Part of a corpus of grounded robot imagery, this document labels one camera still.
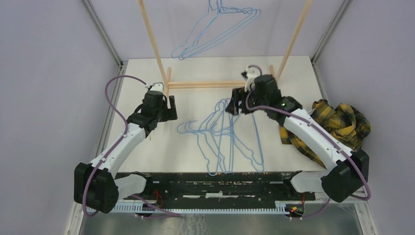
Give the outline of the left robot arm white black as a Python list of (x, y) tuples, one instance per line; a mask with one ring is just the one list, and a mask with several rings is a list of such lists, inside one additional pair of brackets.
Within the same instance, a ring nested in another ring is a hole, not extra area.
[(148, 91), (142, 104), (125, 119), (125, 129), (110, 147), (90, 163), (79, 163), (74, 170), (74, 200), (87, 209), (109, 213), (116, 203), (134, 194), (142, 193), (146, 187), (145, 176), (130, 173), (117, 178), (116, 175), (132, 151), (155, 130), (158, 123), (177, 120), (175, 97), (166, 97), (159, 91)]

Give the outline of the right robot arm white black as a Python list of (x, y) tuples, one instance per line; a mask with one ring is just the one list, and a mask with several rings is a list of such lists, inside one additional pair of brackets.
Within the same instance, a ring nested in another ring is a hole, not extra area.
[(323, 162), (324, 171), (301, 171), (290, 179), (297, 192), (325, 193), (335, 202), (349, 197), (369, 200), (369, 156), (353, 150), (324, 130), (291, 96), (283, 96), (270, 74), (246, 80), (234, 88), (226, 112), (231, 115), (264, 111), (268, 118), (299, 137)]

